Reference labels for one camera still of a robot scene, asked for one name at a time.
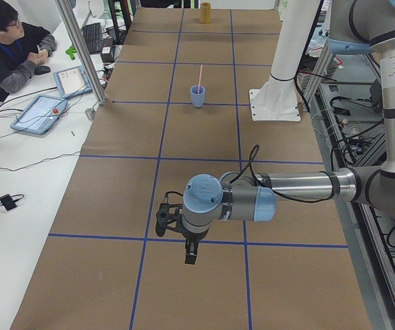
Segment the yellow cup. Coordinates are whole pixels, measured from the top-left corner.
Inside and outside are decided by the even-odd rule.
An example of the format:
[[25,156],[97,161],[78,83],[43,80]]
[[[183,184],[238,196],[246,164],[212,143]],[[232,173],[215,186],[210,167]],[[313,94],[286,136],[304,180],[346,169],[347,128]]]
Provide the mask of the yellow cup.
[[211,4],[209,2],[202,2],[200,4],[200,23],[211,23]]

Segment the blue cup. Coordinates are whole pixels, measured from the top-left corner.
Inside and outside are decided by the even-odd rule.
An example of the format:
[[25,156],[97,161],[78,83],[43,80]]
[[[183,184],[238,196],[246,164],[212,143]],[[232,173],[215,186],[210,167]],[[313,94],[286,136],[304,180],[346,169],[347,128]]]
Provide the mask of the blue cup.
[[194,85],[192,86],[192,88],[190,88],[190,93],[191,93],[191,102],[193,103],[193,106],[196,108],[200,108],[205,101],[205,87],[200,85],[198,91],[198,86]]

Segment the black charger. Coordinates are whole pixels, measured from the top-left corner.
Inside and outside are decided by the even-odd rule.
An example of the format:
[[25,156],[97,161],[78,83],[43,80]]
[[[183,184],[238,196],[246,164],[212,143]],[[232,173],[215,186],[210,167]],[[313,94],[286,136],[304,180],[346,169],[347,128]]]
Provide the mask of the black charger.
[[16,202],[24,198],[25,195],[20,194],[20,195],[14,195],[11,196],[10,194],[6,194],[2,197],[0,197],[0,206],[3,206],[5,210],[9,211],[12,210],[13,208],[17,207]]

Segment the white table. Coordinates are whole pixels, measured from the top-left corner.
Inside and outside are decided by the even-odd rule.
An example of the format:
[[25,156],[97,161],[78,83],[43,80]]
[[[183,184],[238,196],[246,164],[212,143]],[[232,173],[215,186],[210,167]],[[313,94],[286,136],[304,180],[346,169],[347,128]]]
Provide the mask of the white table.
[[[72,43],[63,24],[54,35],[58,49],[46,65],[53,72],[80,65],[78,56],[76,60],[70,60],[65,54]],[[95,68],[103,66],[99,55],[92,56],[92,60]],[[18,95],[10,98],[54,86],[52,74],[34,76]],[[58,92],[53,91],[49,95],[58,96]],[[24,109],[34,97],[14,100],[6,107]],[[85,110],[95,106],[96,99],[90,93],[81,100],[71,99],[70,105],[75,102],[68,115],[43,137],[17,133],[1,138],[0,167],[18,168],[48,157],[79,151],[91,125]],[[14,118],[0,118],[0,136],[13,132],[10,129],[13,121]],[[0,214],[0,330],[9,329],[16,316],[77,159],[77,155],[61,157],[17,172],[0,170],[0,196],[7,193],[26,195],[23,205]]]

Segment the hand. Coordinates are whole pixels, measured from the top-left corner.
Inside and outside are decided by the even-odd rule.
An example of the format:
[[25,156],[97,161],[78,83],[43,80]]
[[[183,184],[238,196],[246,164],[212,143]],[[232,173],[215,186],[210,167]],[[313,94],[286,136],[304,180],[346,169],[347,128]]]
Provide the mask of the hand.
[[32,52],[28,54],[27,60],[34,62],[35,65],[41,65],[45,62],[42,56]]
[[46,63],[47,58],[49,57],[48,52],[47,52],[46,49],[42,49],[42,50],[39,52],[39,56],[41,56],[41,57],[43,58],[43,63],[42,63],[42,64]]

